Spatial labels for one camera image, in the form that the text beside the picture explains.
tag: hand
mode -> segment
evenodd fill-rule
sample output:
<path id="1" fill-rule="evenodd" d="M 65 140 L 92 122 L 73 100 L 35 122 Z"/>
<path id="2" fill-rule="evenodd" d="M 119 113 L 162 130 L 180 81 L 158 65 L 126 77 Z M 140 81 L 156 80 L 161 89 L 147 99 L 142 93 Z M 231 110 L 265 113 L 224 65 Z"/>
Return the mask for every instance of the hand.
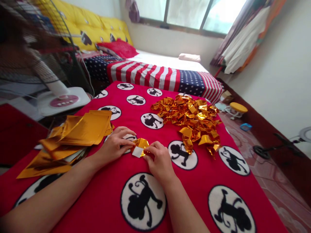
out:
<path id="1" fill-rule="evenodd" d="M 155 141 L 144 149 L 144 151 L 155 155 L 154 160 L 148 155 L 145 155 L 144 159 L 148 162 L 150 172 L 160 182 L 163 188 L 178 179 L 173 170 L 171 156 L 169 155 L 167 147 Z"/>
<path id="2" fill-rule="evenodd" d="M 109 138 L 104 142 L 102 147 L 91 156 L 94 164 L 100 169 L 108 163 L 118 159 L 128 149 L 135 144 L 123 137 L 127 134 L 136 135 L 136 133 L 125 126 L 117 127 Z"/>

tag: cardboard box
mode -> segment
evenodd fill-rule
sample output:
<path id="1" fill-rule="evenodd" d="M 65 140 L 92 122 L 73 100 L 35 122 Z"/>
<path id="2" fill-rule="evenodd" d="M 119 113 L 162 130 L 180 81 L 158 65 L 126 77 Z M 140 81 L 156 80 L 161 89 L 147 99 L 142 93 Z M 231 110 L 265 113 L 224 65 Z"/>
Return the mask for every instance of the cardboard box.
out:
<path id="1" fill-rule="evenodd" d="M 233 97 L 229 91 L 225 91 L 220 97 L 220 101 L 224 104 L 229 104 L 232 100 Z"/>

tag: red pillow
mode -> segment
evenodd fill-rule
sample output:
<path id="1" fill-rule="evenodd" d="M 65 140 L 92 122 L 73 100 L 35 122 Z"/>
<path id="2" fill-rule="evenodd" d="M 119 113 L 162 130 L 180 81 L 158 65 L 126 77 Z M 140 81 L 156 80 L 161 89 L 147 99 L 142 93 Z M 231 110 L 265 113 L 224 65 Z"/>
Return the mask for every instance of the red pillow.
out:
<path id="1" fill-rule="evenodd" d="M 132 58 L 139 54 L 133 46 L 120 38 L 110 43 L 97 43 L 97 46 L 99 49 L 101 49 L 101 47 L 105 48 L 105 52 L 107 52 L 107 49 L 111 50 L 121 58 Z"/>

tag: window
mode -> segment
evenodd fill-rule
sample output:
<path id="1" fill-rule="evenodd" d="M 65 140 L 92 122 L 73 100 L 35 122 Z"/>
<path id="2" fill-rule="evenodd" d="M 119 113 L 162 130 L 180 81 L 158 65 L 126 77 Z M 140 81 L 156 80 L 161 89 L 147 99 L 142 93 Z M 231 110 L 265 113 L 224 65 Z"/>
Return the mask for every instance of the window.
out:
<path id="1" fill-rule="evenodd" d="M 246 0 L 136 0 L 141 23 L 224 38 Z"/>

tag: american flag bedspread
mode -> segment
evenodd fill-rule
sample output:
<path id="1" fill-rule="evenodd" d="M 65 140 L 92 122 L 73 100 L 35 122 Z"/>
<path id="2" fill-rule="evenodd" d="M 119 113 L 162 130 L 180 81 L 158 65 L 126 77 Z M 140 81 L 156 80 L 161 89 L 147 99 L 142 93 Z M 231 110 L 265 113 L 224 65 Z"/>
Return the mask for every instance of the american flag bedspread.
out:
<path id="1" fill-rule="evenodd" d="M 92 79 L 105 83 L 122 81 L 161 90 L 175 91 L 208 99 L 212 104 L 223 93 L 222 84 L 210 73 L 177 70 L 142 62 L 118 59 L 112 55 L 92 52 L 78 56 Z"/>

